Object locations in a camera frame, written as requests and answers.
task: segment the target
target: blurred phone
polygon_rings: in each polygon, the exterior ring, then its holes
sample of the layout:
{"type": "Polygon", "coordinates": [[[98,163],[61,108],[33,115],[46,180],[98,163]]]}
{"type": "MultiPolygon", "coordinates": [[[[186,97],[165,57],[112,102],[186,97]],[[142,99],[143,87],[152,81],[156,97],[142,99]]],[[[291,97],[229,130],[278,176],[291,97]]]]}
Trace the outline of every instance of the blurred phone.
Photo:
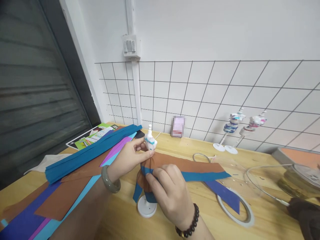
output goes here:
{"type": "Polygon", "coordinates": [[[134,136],[134,138],[138,139],[138,138],[143,138],[144,137],[144,133],[141,130],[137,131],[137,134],[134,136]]]}
{"type": "Polygon", "coordinates": [[[182,137],[185,124],[185,118],[182,116],[174,116],[172,120],[172,137],[182,137]]]}

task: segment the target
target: green bangle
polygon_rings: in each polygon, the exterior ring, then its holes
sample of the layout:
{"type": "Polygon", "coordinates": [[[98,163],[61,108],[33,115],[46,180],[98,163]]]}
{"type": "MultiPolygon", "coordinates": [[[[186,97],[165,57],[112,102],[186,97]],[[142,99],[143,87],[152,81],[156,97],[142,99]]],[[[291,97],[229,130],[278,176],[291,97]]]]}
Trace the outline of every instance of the green bangle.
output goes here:
{"type": "Polygon", "coordinates": [[[102,170],[101,170],[102,181],[103,181],[104,186],[106,187],[106,189],[108,189],[112,193],[117,193],[117,192],[119,192],[119,190],[121,188],[120,179],[118,179],[117,181],[112,183],[110,181],[108,173],[107,173],[107,168],[108,167],[109,167],[109,165],[106,165],[106,166],[102,167],[102,170]]]}

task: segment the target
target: wooden table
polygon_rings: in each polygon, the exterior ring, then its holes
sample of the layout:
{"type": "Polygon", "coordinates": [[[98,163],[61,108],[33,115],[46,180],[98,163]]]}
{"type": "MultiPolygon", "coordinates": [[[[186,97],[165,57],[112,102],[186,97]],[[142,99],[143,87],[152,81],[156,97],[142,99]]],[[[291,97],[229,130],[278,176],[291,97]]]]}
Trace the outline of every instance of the wooden table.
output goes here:
{"type": "MultiPolygon", "coordinates": [[[[212,147],[212,143],[190,138],[172,138],[169,134],[161,133],[157,138],[157,152],[192,160],[194,153],[203,153],[207,156],[224,156],[234,159],[244,168],[260,165],[279,164],[271,155],[238,149],[237,155],[228,152],[219,152],[212,147]]],[[[61,153],[74,153],[76,150],[67,148],[61,153]]],[[[151,218],[139,215],[135,202],[132,199],[136,175],[140,166],[121,178],[121,191],[114,194],[108,202],[108,208],[96,233],[95,239],[181,239],[175,232],[174,226],[163,215],[158,206],[156,214],[151,218]]],[[[232,169],[225,169],[232,175],[232,169]]],[[[285,201],[290,196],[284,193],[277,185],[281,167],[255,170],[260,186],[270,194],[285,201]]],[[[0,212],[14,204],[46,181],[44,173],[32,171],[10,186],[0,191],[0,212]]],[[[291,218],[283,205],[262,194],[260,198],[245,198],[251,205],[255,217],[255,224],[251,228],[244,228],[231,219],[220,208],[216,195],[202,182],[187,183],[192,200],[197,203],[200,214],[206,222],[213,236],[219,239],[303,239],[298,222],[291,218]]],[[[246,213],[240,207],[238,219],[244,220],[246,213]]]]}

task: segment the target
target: black bead bracelet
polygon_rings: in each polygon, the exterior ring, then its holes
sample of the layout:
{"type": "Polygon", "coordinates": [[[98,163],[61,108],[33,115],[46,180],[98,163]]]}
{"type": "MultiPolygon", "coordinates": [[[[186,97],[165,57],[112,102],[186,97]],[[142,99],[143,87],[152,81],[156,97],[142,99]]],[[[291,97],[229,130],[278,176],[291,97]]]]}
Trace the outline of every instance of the black bead bracelet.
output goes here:
{"type": "Polygon", "coordinates": [[[192,235],[192,232],[194,232],[197,226],[197,222],[199,220],[199,207],[195,203],[193,205],[194,205],[194,215],[193,215],[191,226],[185,231],[181,231],[179,228],[176,227],[177,234],[180,237],[188,238],[189,236],[192,235]]]}

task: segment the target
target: wire grid panel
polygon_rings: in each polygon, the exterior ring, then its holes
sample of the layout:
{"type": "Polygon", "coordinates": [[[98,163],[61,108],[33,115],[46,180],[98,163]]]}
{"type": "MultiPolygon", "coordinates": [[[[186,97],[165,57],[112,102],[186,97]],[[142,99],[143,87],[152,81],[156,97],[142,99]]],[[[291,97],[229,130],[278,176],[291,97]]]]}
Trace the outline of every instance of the wire grid panel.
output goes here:
{"type": "Polygon", "coordinates": [[[224,142],[233,145],[249,117],[266,110],[265,125],[240,148],[320,152],[320,61],[139,62],[139,77],[143,128],[170,133],[173,116],[185,116],[185,137],[219,142],[243,107],[247,118],[224,142]]]}
{"type": "Polygon", "coordinates": [[[96,65],[107,114],[116,123],[138,124],[131,62],[96,65]]]}

